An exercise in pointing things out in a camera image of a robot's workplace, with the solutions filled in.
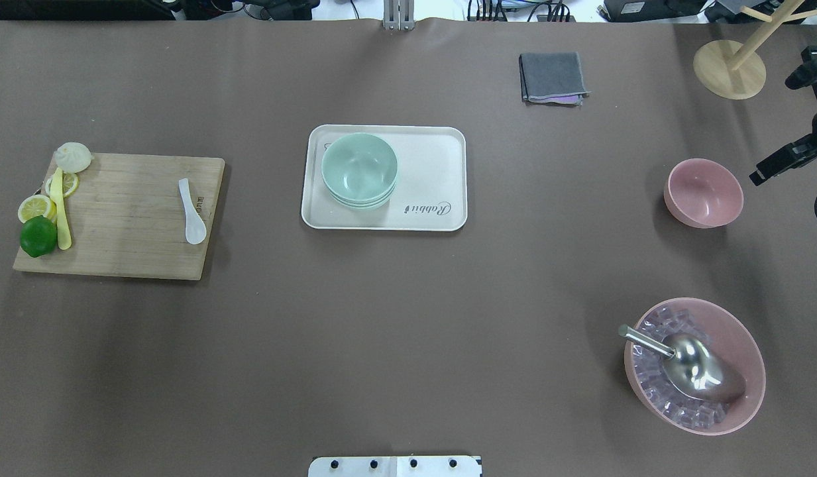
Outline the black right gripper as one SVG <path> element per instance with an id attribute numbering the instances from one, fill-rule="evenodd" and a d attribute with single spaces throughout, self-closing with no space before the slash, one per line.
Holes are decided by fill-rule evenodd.
<path id="1" fill-rule="evenodd" d="M 812 130 L 806 136 L 790 142 L 760 161 L 749 175 L 755 186 L 790 169 L 803 167 L 817 158 L 817 114 L 813 117 Z"/>

